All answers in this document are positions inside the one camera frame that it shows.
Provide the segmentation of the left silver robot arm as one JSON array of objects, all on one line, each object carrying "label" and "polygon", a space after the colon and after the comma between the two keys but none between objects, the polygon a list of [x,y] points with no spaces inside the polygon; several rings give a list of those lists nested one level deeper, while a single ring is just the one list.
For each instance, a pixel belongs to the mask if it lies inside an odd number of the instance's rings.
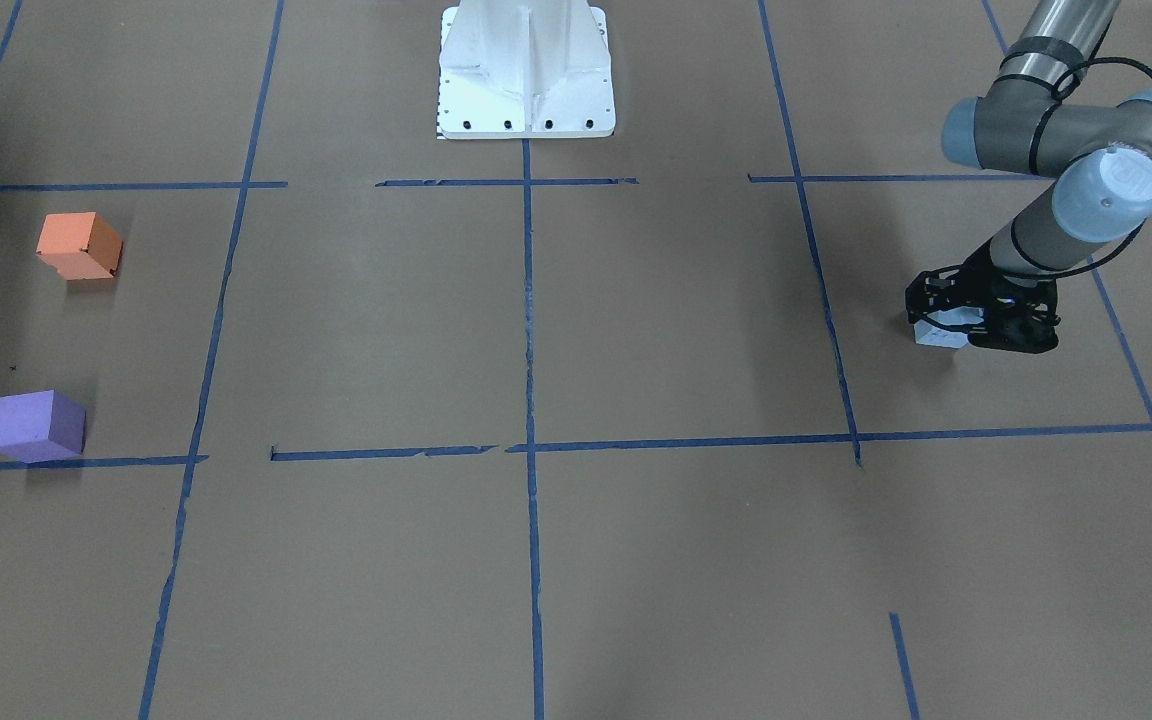
[{"label": "left silver robot arm", "polygon": [[1070,103],[1100,47],[1115,1],[1043,1],[998,67],[987,94],[947,115],[942,150],[975,169],[1051,185],[963,263],[905,287],[919,344],[1043,354],[1059,343],[1060,279],[1094,270],[1092,255],[1126,249],[1152,217],[1151,82],[1114,106]]}]

